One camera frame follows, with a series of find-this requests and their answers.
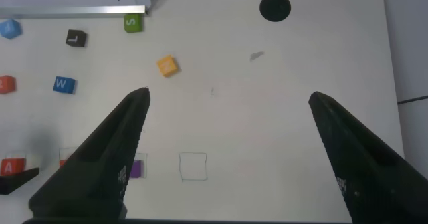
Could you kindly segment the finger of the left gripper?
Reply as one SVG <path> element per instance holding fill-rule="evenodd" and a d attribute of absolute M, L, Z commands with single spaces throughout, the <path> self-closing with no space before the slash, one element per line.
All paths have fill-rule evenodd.
<path fill-rule="evenodd" d="M 39 168 L 33 168 L 22 173 L 0 177 L 0 194 L 8 195 L 39 174 Z"/>

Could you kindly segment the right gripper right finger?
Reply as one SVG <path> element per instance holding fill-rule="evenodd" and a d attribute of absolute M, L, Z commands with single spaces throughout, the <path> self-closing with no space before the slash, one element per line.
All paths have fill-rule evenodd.
<path fill-rule="evenodd" d="M 353 223 L 427 222 L 427 179 L 334 98 L 308 100 Z"/>

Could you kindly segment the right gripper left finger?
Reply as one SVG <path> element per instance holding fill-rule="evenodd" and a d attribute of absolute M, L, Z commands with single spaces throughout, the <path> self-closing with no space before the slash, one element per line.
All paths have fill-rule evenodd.
<path fill-rule="evenodd" d="M 125 218 L 124 196 L 149 106 L 148 88 L 129 93 L 30 198 L 33 216 Z"/>

